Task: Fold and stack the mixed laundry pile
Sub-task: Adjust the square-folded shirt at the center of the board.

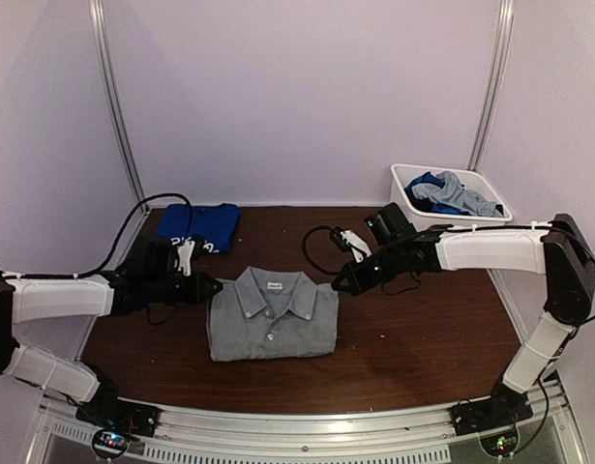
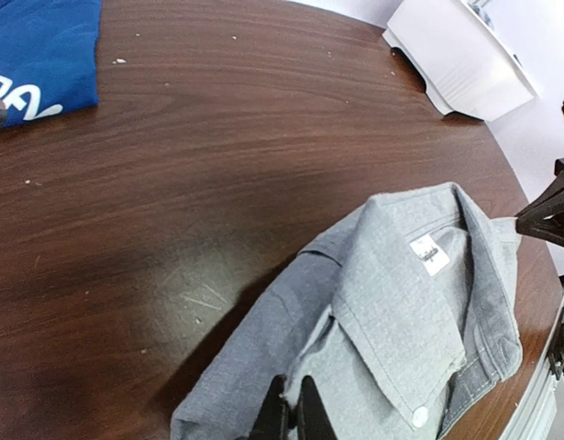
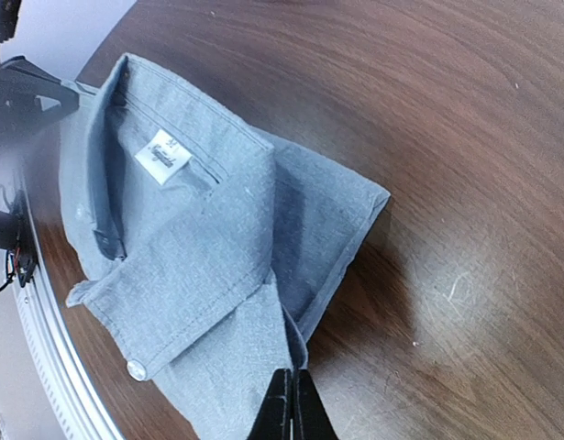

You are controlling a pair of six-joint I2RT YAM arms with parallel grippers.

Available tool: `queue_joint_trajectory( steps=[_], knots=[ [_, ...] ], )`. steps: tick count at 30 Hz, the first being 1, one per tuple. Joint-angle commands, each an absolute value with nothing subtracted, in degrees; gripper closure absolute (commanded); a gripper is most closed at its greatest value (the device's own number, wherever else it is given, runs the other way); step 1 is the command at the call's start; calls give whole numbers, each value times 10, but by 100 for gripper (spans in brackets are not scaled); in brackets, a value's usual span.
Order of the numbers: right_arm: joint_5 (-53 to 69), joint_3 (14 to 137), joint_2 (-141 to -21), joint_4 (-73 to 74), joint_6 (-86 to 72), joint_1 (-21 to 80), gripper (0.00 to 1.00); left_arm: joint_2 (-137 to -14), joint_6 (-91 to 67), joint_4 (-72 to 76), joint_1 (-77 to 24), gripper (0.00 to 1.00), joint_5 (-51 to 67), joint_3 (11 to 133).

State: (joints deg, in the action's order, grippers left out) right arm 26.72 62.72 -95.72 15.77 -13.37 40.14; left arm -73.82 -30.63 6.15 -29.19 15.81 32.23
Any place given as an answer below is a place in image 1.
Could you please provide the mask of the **grey garment pile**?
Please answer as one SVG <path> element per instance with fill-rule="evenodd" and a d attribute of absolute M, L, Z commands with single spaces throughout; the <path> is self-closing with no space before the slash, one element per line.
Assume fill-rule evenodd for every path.
<path fill-rule="evenodd" d="M 207 312 L 211 360 L 311 358 L 335 352 L 340 299 L 305 273 L 248 267 L 223 280 Z"/>

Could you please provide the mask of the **blue t-shirt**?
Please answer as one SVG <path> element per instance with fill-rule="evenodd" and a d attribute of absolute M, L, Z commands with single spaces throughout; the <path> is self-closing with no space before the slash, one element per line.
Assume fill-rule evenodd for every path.
<path fill-rule="evenodd" d="M 174 245 L 200 236 L 208 253 L 228 253 L 241 216 L 234 204 L 218 206 L 169 205 L 163 214 L 156 234 L 168 238 Z"/>

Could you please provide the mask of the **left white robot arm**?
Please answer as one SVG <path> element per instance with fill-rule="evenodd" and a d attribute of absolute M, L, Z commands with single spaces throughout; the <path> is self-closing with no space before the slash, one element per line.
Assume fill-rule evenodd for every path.
<path fill-rule="evenodd" d="M 104 428 L 120 427 L 127 418 L 126 407 L 107 393 L 99 373 L 82 362 L 21 343 L 13 327 L 69 316 L 123 317 L 152 304 L 200 305 L 223 289 L 218 280 L 193 269 L 203 251 L 199 236 L 174 244 L 150 235 L 137 237 L 129 255 L 112 271 L 24 275 L 0 269 L 0 376 L 89 403 L 90 415 Z"/>

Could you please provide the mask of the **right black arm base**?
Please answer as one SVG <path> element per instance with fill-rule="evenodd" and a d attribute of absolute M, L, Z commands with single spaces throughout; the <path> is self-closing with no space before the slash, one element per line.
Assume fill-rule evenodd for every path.
<path fill-rule="evenodd" d="M 457 436 L 481 433 L 533 417 L 526 392 L 518 393 L 506 386 L 500 376 L 485 399 L 462 399 L 450 408 Z"/>

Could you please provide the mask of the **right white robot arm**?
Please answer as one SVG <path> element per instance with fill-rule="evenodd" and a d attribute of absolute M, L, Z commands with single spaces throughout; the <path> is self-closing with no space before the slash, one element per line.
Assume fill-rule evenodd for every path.
<path fill-rule="evenodd" d="M 595 255 L 567 213 L 512 225 L 436 223 L 417 230 L 396 204 L 368 217 L 378 248 L 360 251 L 336 272 L 332 286 L 364 294 L 402 275 L 486 270 L 541 284 L 542 312 L 484 405 L 484 419 L 505 425 L 527 392 L 580 328 L 595 320 Z"/>

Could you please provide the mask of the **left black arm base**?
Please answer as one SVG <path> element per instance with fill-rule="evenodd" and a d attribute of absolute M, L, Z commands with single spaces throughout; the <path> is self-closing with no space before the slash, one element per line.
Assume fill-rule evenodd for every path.
<path fill-rule="evenodd" d="M 153 438 L 160 409 L 121 399 L 119 389 L 111 379 L 98 376 L 98 380 L 99 387 L 90 401 L 69 400 L 76 408 L 75 417 L 130 437 Z"/>

